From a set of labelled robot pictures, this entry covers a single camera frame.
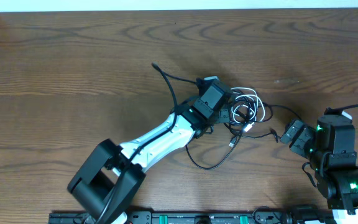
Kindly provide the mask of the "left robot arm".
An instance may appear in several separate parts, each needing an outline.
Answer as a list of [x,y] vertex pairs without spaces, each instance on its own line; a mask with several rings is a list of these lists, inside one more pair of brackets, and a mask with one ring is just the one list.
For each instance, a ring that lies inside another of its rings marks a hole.
[[206,134],[231,104],[233,92],[216,77],[196,81],[193,103],[176,105],[159,126],[128,142],[99,143],[74,175],[67,190],[96,223],[124,221],[145,173],[169,153]]

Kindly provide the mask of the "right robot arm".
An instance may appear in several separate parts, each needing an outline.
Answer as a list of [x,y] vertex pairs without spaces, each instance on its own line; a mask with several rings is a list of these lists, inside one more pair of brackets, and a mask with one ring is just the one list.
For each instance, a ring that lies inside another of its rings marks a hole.
[[328,212],[312,205],[291,208],[284,223],[358,223],[358,165],[356,130],[348,116],[325,114],[316,127],[294,119],[281,142],[304,157],[314,174],[307,173],[313,187],[327,200]]

